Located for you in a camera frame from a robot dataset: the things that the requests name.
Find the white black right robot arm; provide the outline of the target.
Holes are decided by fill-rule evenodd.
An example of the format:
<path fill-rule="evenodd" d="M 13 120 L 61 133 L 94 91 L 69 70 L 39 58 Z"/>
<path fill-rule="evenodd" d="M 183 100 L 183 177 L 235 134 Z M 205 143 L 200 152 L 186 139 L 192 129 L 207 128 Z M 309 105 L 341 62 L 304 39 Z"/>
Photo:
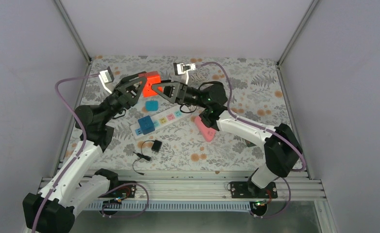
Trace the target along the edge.
<path fill-rule="evenodd" d="M 205 88 L 193 88 L 168 81 L 153 84 L 152 90 L 170 103 L 202 107 L 199 117 L 206 127 L 232 133 L 263 147 L 265 163 L 252 173 L 247 185 L 248 194 L 258 198 L 270 182 L 278 177 L 286 178 L 293 171 L 303 158 L 302 148 L 288 125 L 269 126 L 238 116 L 225 106 L 228 98 L 221 82 L 204 85 Z"/>

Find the orange cube socket adapter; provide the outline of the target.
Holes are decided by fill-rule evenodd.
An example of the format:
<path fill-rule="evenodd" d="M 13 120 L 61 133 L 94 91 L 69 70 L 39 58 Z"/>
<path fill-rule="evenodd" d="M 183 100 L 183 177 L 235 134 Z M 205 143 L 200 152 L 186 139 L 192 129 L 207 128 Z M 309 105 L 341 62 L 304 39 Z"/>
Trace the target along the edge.
<path fill-rule="evenodd" d="M 146 72 L 138 75 L 140 78 L 145 77 L 146 78 L 146 84 L 145 87 L 142 91 L 143 97 L 152 97 L 152 96 L 157 96 L 157 92 L 155 92 L 152 89 L 153 84 L 159 84 L 161 83 L 161 76 L 157 71 L 151 71 L 151 72 Z"/>

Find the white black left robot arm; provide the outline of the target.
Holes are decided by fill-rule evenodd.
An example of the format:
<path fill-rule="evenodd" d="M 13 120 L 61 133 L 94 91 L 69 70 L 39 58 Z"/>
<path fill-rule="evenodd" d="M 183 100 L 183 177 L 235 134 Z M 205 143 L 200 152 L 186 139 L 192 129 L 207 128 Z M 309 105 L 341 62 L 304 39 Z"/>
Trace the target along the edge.
<path fill-rule="evenodd" d="M 28 229 L 34 233 L 68 233 L 79 214 L 100 197 L 110 198 L 110 204 L 132 198 L 138 184 L 119 181 L 117 173 L 99 169 L 86 184 L 92 163 L 109 146 L 114 128 L 108 122 L 123 116 L 134 106 L 146 85 L 145 72 L 123 78 L 113 85 L 114 76 L 109 68 L 97 74 L 108 96 L 98 105 L 70 108 L 76 127 L 82 131 L 72 155 L 55 176 L 38 193 L 24 198 L 23 212 Z"/>

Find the blue cube socket adapter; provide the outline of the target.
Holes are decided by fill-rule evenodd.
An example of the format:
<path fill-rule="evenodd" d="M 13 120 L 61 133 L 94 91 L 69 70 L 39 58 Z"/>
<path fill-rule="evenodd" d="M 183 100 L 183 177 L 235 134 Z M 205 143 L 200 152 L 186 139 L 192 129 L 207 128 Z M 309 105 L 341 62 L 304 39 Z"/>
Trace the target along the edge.
<path fill-rule="evenodd" d="M 138 119 L 139 128 L 143 135 L 149 134 L 155 131 L 154 122 L 150 116 L 144 116 Z"/>

